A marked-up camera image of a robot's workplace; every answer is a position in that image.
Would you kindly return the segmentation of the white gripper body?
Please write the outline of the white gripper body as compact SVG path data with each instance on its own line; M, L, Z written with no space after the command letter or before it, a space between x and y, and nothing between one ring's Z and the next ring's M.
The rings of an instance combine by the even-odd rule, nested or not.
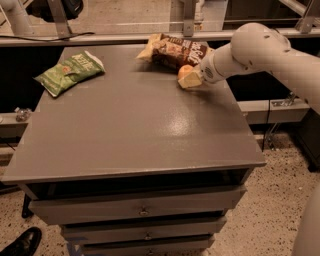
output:
M221 51L212 50L207 53L200 62L200 71L203 79L209 83L216 83L225 79L225 76L219 71L221 64Z

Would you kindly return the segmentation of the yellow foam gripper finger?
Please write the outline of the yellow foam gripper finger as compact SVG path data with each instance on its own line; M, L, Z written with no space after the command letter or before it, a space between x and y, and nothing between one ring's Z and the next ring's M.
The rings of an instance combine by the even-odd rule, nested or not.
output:
M196 72L191 71L188 73L179 74L178 83L182 88L186 89L200 86L202 84L202 80Z

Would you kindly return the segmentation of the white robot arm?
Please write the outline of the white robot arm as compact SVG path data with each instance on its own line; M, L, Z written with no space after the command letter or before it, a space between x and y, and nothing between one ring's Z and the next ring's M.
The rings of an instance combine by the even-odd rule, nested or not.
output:
M286 37L259 23L238 28L230 43L209 51L196 66L182 66L178 83L186 89L261 71L320 113L320 58L292 48Z

